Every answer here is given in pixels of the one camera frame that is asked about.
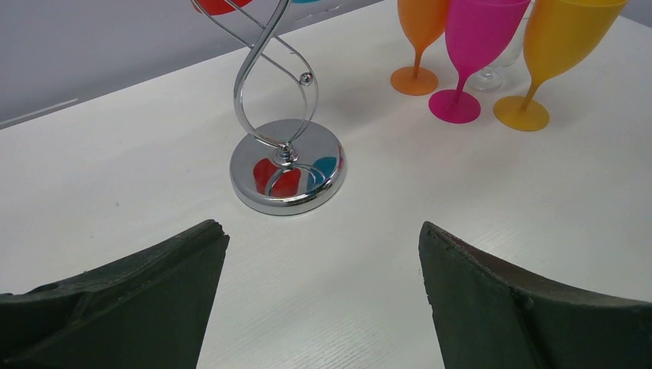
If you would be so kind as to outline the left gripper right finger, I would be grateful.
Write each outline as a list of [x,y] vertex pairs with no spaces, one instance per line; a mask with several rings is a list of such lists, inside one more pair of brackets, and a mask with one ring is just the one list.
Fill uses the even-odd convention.
[[649,368],[651,305],[545,278],[427,221],[424,289],[447,368]]

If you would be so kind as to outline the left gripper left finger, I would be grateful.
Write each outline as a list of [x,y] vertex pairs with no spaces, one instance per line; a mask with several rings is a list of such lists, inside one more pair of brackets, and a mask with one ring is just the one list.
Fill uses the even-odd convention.
[[208,219],[90,271],[1,296],[3,368],[194,368],[229,236]]

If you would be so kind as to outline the clear patterned wine glass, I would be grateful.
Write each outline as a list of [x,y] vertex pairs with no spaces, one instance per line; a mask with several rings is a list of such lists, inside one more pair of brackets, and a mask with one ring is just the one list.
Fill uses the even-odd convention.
[[470,88],[477,91],[493,91],[499,89],[503,85],[504,78],[501,75],[500,70],[513,65],[521,56],[524,33],[533,7],[534,1],[530,1],[513,38],[510,40],[503,52],[491,64],[482,68],[468,79],[467,85]]

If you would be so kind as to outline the magenta wine glass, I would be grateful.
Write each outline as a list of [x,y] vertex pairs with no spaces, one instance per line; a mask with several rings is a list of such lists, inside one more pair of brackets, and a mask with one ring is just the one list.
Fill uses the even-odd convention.
[[438,91],[429,98],[428,107],[434,116],[453,124],[479,117],[481,105],[464,91],[464,86],[509,45],[529,4],[511,0],[450,2],[444,36],[458,81],[456,88]]

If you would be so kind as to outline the yellow wine glass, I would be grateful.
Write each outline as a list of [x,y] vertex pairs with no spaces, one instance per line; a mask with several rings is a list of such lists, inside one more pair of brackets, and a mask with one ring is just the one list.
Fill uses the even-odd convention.
[[507,96],[493,107],[496,118],[519,131],[545,128],[550,115],[534,100],[546,81],[582,62],[602,41],[626,1],[539,0],[524,34],[524,60],[531,85],[524,96]]

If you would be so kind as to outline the orange wine glass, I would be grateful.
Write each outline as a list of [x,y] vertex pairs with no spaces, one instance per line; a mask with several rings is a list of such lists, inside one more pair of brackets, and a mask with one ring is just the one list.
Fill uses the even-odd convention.
[[421,67],[426,49],[444,33],[450,2],[448,0],[398,0],[398,18],[402,31],[414,49],[414,64],[394,71],[391,86],[405,95],[432,93],[438,78]]

